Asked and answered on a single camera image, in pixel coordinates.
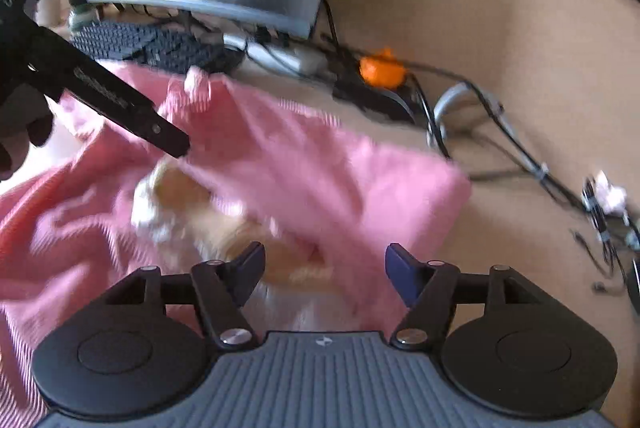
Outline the dark gloved left hand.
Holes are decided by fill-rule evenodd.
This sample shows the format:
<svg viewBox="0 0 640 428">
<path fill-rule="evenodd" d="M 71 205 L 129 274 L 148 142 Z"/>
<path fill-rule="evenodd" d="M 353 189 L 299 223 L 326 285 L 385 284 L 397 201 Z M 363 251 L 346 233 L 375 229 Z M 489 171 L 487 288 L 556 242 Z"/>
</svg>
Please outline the dark gloved left hand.
<svg viewBox="0 0 640 428">
<path fill-rule="evenodd" d="M 47 143 L 53 116 L 47 99 L 28 84 L 19 85 L 1 103 L 1 180 L 24 165 L 30 146 Z"/>
</svg>

